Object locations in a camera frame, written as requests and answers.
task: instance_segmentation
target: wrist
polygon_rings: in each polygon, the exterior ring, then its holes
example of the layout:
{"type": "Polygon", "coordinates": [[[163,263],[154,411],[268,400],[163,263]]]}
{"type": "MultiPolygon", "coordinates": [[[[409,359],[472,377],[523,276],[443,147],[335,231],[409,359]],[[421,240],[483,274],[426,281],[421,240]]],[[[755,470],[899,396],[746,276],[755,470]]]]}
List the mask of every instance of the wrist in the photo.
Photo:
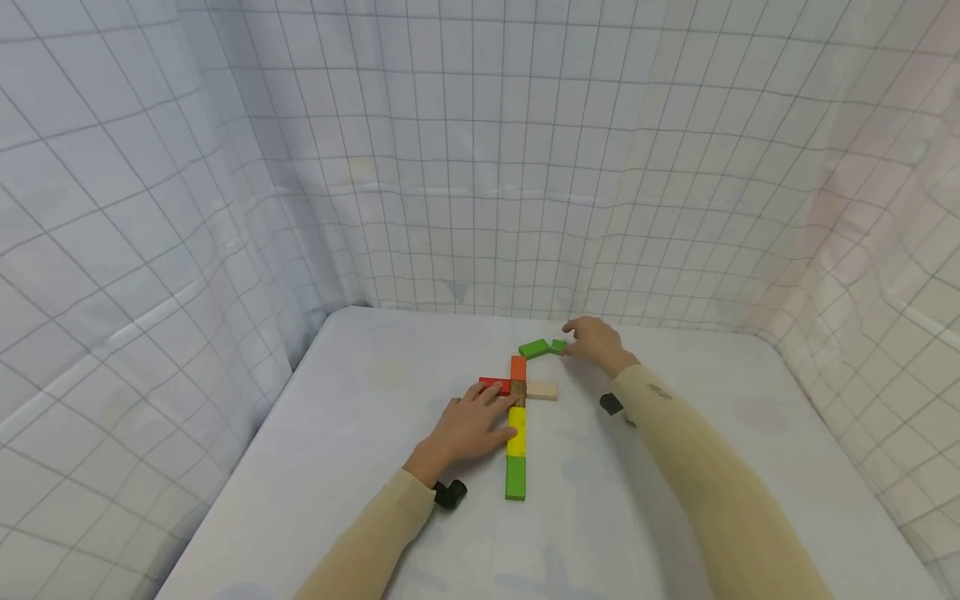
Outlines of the wrist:
{"type": "Polygon", "coordinates": [[[444,471],[453,464],[450,451],[432,437],[424,438],[403,464],[407,471],[427,488],[432,489],[444,471]]]}
{"type": "Polygon", "coordinates": [[[616,379],[616,377],[626,371],[627,368],[639,364],[640,361],[636,356],[624,348],[619,348],[611,352],[599,361],[600,369],[602,369],[610,379],[616,379]]]}

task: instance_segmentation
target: right hand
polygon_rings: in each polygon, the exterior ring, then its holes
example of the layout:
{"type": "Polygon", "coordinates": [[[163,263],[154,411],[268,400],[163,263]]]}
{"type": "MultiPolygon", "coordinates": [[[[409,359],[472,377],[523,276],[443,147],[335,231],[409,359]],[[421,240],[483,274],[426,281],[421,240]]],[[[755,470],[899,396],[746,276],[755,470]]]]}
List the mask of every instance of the right hand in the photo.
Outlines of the right hand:
{"type": "Polygon", "coordinates": [[[564,333],[573,331],[576,340],[564,348],[564,356],[582,358],[599,367],[611,378],[627,367],[638,365],[636,356],[625,350],[616,329],[596,317],[579,317],[564,325],[564,333]]]}

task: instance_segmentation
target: orange block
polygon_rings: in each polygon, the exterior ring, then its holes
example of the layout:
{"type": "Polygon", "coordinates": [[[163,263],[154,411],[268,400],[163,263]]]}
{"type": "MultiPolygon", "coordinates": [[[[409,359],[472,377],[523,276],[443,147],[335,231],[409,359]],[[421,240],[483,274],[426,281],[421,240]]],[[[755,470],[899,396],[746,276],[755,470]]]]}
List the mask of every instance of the orange block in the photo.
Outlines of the orange block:
{"type": "Polygon", "coordinates": [[[526,381],[527,379],[527,359],[522,356],[512,356],[510,358],[510,378],[516,381],[526,381]]]}

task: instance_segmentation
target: yellow block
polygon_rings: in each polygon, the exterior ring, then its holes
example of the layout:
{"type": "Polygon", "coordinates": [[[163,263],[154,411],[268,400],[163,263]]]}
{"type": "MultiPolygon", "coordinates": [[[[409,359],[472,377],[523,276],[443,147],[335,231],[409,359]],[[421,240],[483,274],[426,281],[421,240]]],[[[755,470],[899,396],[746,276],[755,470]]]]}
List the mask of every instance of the yellow block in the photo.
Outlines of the yellow block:
{"type": "Polygon", "coordinates": [[[527,409],[522,406],[511,406],[510,410],[507,412],[507,424],[511,427],[520,427],[527,426],[527,409]]]}
{"type": "Polygon", "coordinates": [[[507,456],[523,458],[527,455],[527,427],[516,428],[516,435],[507,441],[507,456]]]}

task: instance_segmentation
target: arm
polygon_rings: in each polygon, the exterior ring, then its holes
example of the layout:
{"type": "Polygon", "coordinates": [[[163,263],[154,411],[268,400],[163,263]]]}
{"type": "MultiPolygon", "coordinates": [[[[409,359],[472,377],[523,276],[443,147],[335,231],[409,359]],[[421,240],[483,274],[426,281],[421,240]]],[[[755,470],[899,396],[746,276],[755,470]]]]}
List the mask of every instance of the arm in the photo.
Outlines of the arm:
{"type": "Polygon", "coordinates": [[[603,369],[700,542],[717,600],[829,600],[820,573],[756,473],[696,410],[620,345],[599,319],[564,331],[566,354],[603,369]]]}
{"type": "Polygon", "coordinates": [[[296,600],[376,600],[403,549],[420,532],[433,510],[433,486],[453,463],[479,458],[504,445],[513,427],[491,431],[493,422],[514,404],[496,397],[500,384],[476,384],[463,398],[452,398],[433,432],[367,508],[337,539],[297,592],[296,600]]]}

